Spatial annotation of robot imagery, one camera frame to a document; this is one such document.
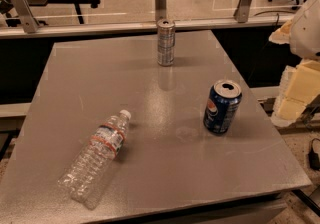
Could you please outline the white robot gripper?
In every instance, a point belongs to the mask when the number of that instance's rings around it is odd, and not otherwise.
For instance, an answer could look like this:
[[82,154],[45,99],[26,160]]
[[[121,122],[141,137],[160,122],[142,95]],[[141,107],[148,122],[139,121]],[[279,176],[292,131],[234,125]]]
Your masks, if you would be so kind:
[[288,44],[291,53],[302,58],[296,67],[285,67],[271,115],[275,126],[288,127],[320,95],[320,63],[314,61],[320,59],[320,0],[307,0],[269,41]]

